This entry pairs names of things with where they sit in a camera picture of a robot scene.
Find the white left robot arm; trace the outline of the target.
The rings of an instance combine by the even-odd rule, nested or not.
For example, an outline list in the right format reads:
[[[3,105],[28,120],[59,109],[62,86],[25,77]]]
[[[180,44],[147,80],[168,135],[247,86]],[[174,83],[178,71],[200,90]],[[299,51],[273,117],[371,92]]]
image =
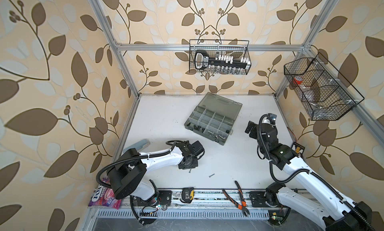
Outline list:
[[[117,200],[134,196],[149,205],[155,204],[160,193],[154,181],[144,179],[145,174],[168,166],[181,170],[196,168],[205,154],[199,141],[169,140],[166,145],[168,149],[155,152],[138,152],[134,147],[126,149],[118,160],[97,173],[97,183],[112,189]]]

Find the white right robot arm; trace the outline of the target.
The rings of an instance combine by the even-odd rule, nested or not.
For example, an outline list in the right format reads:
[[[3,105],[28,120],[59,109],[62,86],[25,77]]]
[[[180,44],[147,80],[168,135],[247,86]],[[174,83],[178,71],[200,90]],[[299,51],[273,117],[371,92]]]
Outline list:
[[[324,231],[373,231],[372,209],[340,193],[313,171],[301,154],[278,140],[276,115],[264,114],[248,122],[245,133],[257,141],[259,157],[268,161],[273,183],[265,203],[285,206],[311,220]]]

